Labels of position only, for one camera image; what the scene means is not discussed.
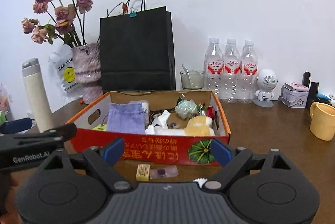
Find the white serrated object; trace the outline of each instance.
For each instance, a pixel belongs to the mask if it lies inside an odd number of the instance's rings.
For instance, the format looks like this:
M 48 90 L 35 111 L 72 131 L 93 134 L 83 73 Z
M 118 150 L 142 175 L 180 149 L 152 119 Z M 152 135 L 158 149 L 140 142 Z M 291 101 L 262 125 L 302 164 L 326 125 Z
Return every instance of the white serrated object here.
M 198 179 L 195 179 L 194 181 L 196 181 L 198 184 L 199 184 L 199 187 L 202 188 L 202 186 L 204 185 L 204 183 L 206 181 L 208 181 L 208 179 L 205 179 L 205 178 L 198 178 Z

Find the green pumpkin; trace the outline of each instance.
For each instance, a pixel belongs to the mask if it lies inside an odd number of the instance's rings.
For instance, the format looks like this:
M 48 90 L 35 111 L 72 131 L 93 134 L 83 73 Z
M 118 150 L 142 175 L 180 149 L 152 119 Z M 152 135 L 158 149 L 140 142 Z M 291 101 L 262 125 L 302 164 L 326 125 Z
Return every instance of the green pumpkin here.
M 192 162 L 198 164 L 209 164 L 215 161 L 215 158 L 210 153 L 210 143 L 212 139 L 203 139 L 194 143 L 187 151 Z

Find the vase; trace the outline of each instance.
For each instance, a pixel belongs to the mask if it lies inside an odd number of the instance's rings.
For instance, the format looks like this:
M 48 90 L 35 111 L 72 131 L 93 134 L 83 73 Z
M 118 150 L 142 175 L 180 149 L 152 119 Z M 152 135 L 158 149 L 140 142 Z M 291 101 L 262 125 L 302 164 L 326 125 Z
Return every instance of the vase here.
M 83 86 L 83 100 L 90 104 L 103 95 L 100 84 L 101 65 L 100 47 L 98 43 L 91 43 L 72 48 L 74 72 L 76 79 Z

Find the cardboard box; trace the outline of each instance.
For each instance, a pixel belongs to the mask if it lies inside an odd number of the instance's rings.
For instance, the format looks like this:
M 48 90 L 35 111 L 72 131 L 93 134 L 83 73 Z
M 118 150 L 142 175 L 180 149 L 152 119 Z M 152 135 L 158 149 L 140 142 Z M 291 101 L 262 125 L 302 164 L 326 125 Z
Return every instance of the cardboard box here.
M 213 137 L 162 136 L 117 133 L 92 130 L 108 116 L 110 103 L 125 104 L 135 100 L 147 100 L 150 110 L 173 108 L 184 94 L 187 100 L 196 104 L 205 103 L 213 107 Z M 188 119 L 182 120 L 172 113 L 169 121 L 186 127 Z M 124 159 L 150 161 L 163 164 L 217 165 L 210 153 L 213 138 L 229 143 L 231 132 L 223 108 L 217 96 L 210 91 L 162 91 L 162 92 L 108 92 L 72 117 L 68 123 L 75 123 L 77 135 L 71 139 L 73 148 L 81 152 L 92 145 L 104 146 L 116 137 L 125 140 Z

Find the smiley face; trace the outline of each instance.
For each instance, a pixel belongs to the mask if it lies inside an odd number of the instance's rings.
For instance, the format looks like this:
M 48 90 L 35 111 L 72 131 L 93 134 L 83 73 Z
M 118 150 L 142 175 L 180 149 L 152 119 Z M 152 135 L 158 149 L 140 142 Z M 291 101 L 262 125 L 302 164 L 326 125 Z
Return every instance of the smiley face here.
M 73 67 L 67 67 L 64 69 L 63 72 L 64 79 L 66 82 L 71 83 L 73 80 L 76 79 L 76 74 L 74 73 Z

